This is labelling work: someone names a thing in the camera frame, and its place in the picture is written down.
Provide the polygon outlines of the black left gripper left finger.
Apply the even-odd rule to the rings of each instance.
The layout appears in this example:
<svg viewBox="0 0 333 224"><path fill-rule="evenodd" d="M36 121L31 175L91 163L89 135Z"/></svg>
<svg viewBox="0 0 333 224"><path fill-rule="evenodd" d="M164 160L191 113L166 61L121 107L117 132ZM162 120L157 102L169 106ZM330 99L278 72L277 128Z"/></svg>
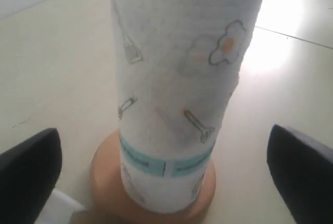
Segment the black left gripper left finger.
<svg viewBox="0 0 333 224"><path fill-rule="evenodd" d="M55 128L1 153L1 223L35 223L60 172L61 142Z"/></svg>

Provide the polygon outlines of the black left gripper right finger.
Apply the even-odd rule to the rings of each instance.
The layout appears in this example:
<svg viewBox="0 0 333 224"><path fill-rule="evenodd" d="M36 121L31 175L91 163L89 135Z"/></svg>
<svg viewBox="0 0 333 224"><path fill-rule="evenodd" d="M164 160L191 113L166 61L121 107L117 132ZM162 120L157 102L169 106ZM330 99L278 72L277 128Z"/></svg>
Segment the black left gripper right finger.
<svg viewBox="0 0 333 224"><path fill-rule="evenodd" d="M296 223L332 223L332 148L292 128L275 124L267 165Z"/></svg>

